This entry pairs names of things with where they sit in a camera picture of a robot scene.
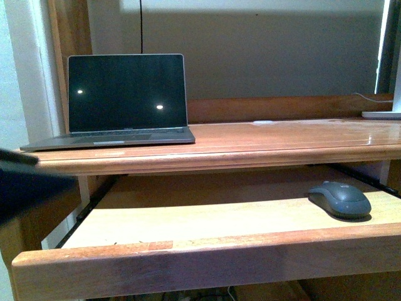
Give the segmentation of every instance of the computer mouse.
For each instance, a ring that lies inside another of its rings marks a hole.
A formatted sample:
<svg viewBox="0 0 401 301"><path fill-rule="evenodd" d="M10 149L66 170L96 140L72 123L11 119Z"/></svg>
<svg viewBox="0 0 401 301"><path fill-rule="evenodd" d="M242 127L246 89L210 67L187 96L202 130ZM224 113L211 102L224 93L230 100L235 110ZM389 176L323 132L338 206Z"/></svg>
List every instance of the computer mouse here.
<svg viewBox="0 0 401 301"><path fill-rule="evenodd" d="M340 219L364 218L372 210L361 190L339 182L325 181L309 189L309 200Z"/></svg>

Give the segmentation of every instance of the black cable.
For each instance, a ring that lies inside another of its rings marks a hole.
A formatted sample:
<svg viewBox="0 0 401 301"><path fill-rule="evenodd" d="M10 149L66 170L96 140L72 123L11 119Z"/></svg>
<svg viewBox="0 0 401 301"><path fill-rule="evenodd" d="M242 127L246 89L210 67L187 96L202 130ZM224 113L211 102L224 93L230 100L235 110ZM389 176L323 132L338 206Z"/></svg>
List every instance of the black cable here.
<svg viewBox="0 0 401 301"><path fill-rule="evenodd" d="M140 14L140 54L143 54L143 15L142 15L142 0L139 0Z"/></svg>

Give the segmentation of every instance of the wood grain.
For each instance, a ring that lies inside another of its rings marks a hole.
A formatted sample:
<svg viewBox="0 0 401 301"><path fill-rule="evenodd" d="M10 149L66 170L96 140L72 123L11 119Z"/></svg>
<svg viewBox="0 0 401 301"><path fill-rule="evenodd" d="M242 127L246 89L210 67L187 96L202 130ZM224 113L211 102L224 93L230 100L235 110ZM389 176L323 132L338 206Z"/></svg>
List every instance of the wood grain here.
<svg viewBox="0 0 401 301"><path fill-rule="evenodd" d="M367 95L392 100L392 94ZM259 97L188 100L190 124L253 120L361 117L363 111L391 111L391 103L369 102L358 95Z"/></svg>
<svg viewBox="0 0 401 301"><path fill-rule="evenodd" d="M88 5L85 0L48 0L49 18L55 48L61 104L68 132L68 57L91 55Z"/></svg>
<svg viewBox="0 0 401 301"><path fill-rule="evenodd" d="M234 169L399 159L399 122L328 119L190 126L195 144L37 152L77 175Z"/></svg>
<svg viewBox="0 0 401 301"><path fill-rule="evenodd" d="M303 193L324 179L365 191L372 218L312 205ZM64 249L20 254L14 279L21 300L62 300L401 270L400 209L323 167L125 177Z"/></svg>
<svg viewBox="0 0 401 301"><path fill-rule="evenodd" d="M355 226L329 218L305 198L310 187L327 180L346 182L365 192L373 218L364 225L401 223L401 215L396 214L401 200L322 166L124 177L74 232L65 248Z"/></svg>
<svg viewBox="0 0 401 301"><path fill-rule="evenodd" d="M13 272L20 300L63 300L401 270L400 247L394 223L24 252Z"/></svg>

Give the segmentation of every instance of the black screen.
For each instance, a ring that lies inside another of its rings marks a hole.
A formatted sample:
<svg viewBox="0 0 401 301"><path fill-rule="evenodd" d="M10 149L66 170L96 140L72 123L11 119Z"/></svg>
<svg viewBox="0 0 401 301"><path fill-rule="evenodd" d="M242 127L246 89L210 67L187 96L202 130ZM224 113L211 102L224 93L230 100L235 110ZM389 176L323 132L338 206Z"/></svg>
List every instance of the black screen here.
<svg viewBox="0 0 401 301"><path fill-rule="evenodd" d="M68 60L70 131L187 125L182 55L93 55Z"/></svg>

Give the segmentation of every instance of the white wall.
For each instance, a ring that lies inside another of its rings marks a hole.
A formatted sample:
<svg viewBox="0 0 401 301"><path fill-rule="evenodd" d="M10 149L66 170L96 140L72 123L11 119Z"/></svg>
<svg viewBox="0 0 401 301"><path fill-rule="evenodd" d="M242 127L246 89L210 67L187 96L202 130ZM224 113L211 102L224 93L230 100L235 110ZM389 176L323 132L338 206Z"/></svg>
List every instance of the white wall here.
<svg viewBox="0 0 401 301"><path fill-rule="evenodd" d="M88 0L93 51L138 53L138 0ZM383 0L143 0L145 53L183 53L188 98L373 93Z"/></svg>

